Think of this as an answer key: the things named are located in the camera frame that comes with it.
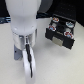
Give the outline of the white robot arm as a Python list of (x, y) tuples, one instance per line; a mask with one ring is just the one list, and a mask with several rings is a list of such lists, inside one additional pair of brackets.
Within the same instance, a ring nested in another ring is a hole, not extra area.
[(36, 31), (36, 15), (41, 0), (5, 0), (11, 18), (11, 30), (14, 45), (19, 49), (27, 50), (28, 62), (32, 62), (30, 54), (30, 37)]

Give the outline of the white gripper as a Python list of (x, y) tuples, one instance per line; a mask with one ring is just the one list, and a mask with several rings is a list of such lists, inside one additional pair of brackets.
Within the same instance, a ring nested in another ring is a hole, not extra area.
[(27, 36), (13, 34), (14, 40), (14, 59), (19, 60), (23, 57), (22, 51), (26, 50), (28, 62), (32, 62), (32, 52), (31, 48), (35, 45), (37, 37), (37, 31)]

